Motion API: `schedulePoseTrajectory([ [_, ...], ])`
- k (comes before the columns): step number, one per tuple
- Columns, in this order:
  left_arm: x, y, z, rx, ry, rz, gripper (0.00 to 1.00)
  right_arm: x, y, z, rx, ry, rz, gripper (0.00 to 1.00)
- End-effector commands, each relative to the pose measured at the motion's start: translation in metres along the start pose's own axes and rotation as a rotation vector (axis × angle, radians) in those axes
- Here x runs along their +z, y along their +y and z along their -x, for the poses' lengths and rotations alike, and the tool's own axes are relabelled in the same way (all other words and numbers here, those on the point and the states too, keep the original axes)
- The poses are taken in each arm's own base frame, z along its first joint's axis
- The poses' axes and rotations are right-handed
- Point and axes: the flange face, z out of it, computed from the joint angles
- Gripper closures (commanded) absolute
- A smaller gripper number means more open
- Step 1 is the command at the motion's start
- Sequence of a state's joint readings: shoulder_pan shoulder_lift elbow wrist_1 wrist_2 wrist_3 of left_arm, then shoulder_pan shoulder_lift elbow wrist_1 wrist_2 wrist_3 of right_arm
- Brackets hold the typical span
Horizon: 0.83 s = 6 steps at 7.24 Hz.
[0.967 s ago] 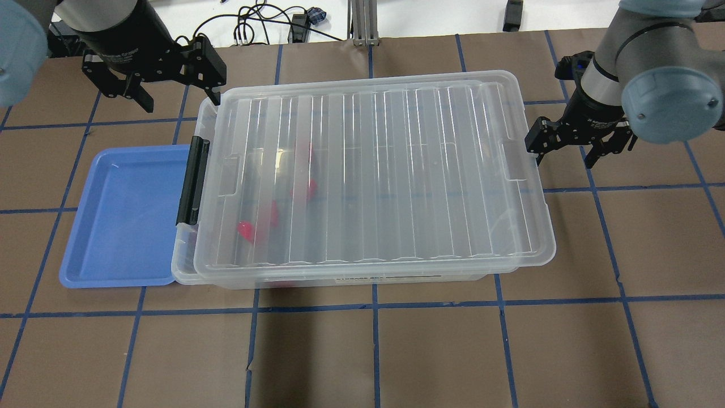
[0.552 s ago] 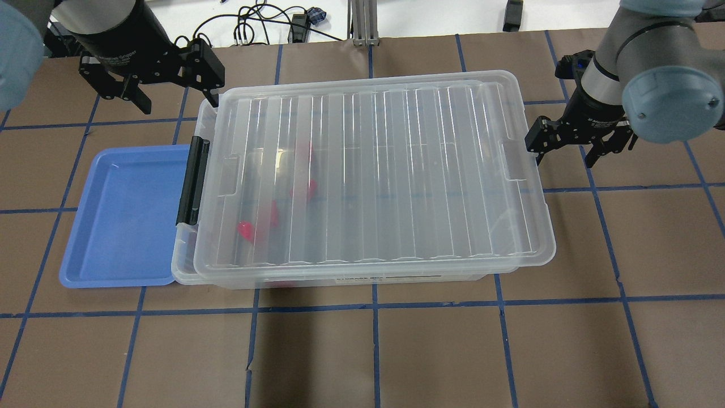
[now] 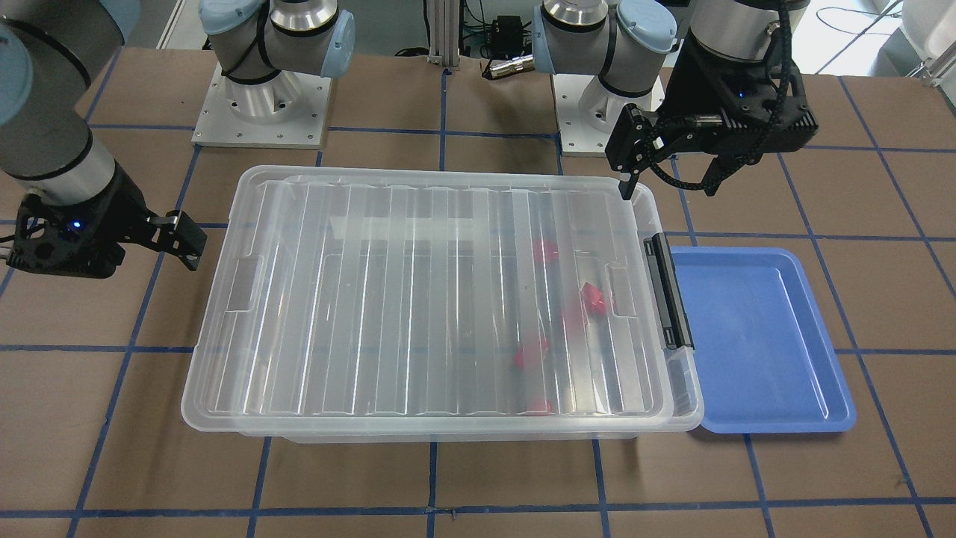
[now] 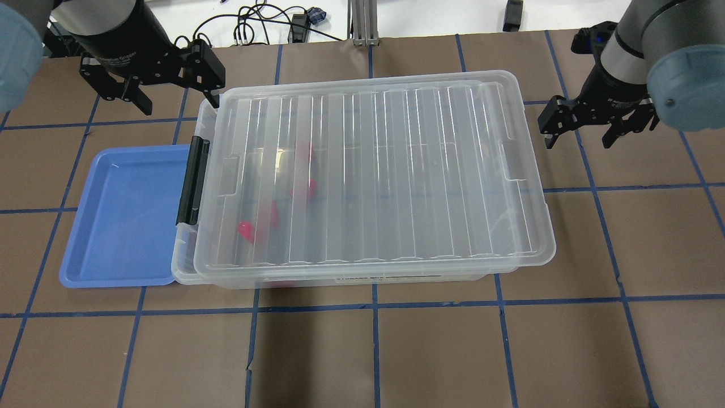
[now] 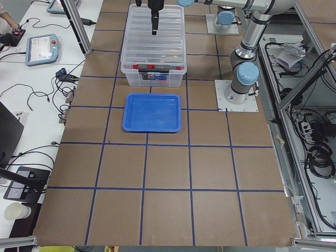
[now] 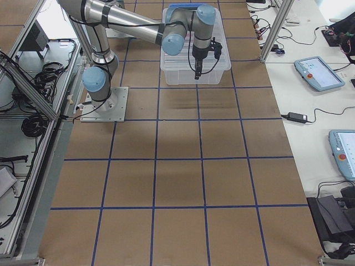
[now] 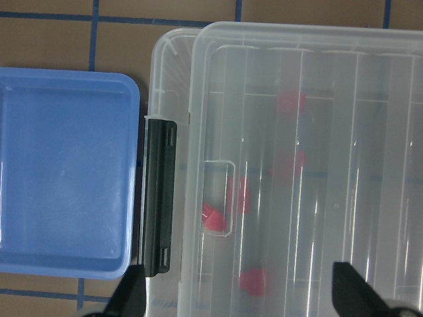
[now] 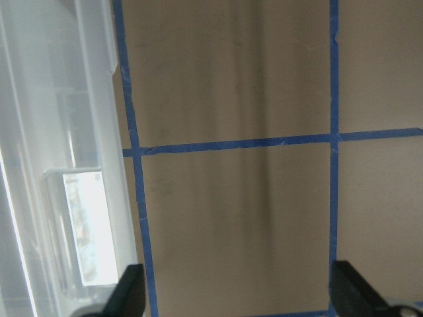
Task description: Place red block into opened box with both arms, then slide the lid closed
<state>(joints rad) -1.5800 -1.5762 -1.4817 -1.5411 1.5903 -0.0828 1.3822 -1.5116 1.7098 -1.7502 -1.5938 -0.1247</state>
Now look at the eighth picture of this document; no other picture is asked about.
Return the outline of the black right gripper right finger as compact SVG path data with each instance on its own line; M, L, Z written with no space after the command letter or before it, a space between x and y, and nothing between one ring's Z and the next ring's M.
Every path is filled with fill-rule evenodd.
M332 264L330 301L338 316L396 316L397 311L348 261Z

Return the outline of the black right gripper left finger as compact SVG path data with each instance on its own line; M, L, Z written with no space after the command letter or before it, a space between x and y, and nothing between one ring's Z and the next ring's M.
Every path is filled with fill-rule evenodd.
M145 277L142 264L129 265L100 316L142 317L146 307Z

